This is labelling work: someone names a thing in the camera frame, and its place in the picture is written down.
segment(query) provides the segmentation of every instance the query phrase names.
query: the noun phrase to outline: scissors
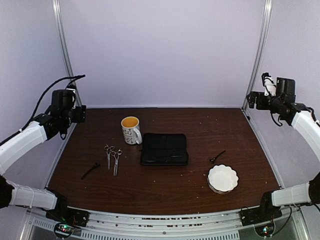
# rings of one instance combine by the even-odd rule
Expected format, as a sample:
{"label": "scissors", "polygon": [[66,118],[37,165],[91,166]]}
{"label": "scissors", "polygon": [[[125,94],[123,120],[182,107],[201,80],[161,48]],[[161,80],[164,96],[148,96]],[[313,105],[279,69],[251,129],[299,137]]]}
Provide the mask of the scissors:
{"label": "scissors", "polygon": [[105,145],[104,150],[106,151],[106,159],[108,160],[108,169],[110,170],[110,154],[115,149],[114,146]]}
{"label": "scissors", "polygon": [[123,153],[123,152],[122,152],[121,148],[118,150],[118,152],[111,151],[111,156],[113,156],[114,159],[115,159],[113,176],[117,176],[117,175],[118,175],[118,162],[119,162],[119,157],[120,157],[120,155],[121,155],[122,153]]}

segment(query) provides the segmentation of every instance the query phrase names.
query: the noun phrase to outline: mug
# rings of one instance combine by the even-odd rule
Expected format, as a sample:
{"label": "mug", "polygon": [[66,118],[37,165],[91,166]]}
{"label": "mug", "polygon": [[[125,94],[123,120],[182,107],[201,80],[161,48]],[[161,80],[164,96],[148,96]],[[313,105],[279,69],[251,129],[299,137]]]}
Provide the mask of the mug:
{"label": "mug", "polygon": [[124,141],[127,144],[142,144],[139,119],[135,116],[127,116],[121,121]]}

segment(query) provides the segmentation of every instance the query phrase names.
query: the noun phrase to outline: open black case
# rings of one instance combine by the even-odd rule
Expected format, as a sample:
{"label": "open black case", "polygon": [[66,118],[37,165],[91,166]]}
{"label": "open black case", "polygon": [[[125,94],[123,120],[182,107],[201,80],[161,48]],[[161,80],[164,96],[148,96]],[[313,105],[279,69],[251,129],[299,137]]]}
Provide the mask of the open black case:
{"label": "open black case", "polygon": [[142,142],[141,165],[188,165],[187,137],[184,134],[145,133]]}

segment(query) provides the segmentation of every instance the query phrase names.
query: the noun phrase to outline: white bowl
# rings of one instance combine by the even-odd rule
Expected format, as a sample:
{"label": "white bowl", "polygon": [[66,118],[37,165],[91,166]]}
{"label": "white bowl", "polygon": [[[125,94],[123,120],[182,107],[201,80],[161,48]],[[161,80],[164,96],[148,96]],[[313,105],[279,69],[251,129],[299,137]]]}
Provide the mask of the white bowl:
{"label": "white bowl", "polygon": [[209,188],[217,194],[231,192],[238,185],[237,172],[230,166],[215,165],[207,177]]}

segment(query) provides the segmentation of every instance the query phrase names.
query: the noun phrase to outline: dark brown tabletop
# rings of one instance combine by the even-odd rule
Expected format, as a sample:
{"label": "dark brown tabletop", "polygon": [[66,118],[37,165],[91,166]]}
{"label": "dark brown tabletop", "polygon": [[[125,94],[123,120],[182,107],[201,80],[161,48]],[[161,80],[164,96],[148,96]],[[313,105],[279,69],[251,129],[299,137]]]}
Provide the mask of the dark brown tabletop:
{"label": "dark brown tabletop", "polygon": [[[188,166],[140,165],[141,145],[125,143],[121,120],[136,116],[142,133],[185,134]],[[108,170],[105,144],[122,148],[118,176],[114,159]],[[209,162],[231,166],[238,186],[227,194],[208,187]],[[84,180],[95,163],[101,167]],[[88,210],[142,215],[213,213],[257,206],[264,192],[278,189],[266,156],[240,109],[126,108],[88,109],[54,171],[49,188],[68,198],[69,206]]]}

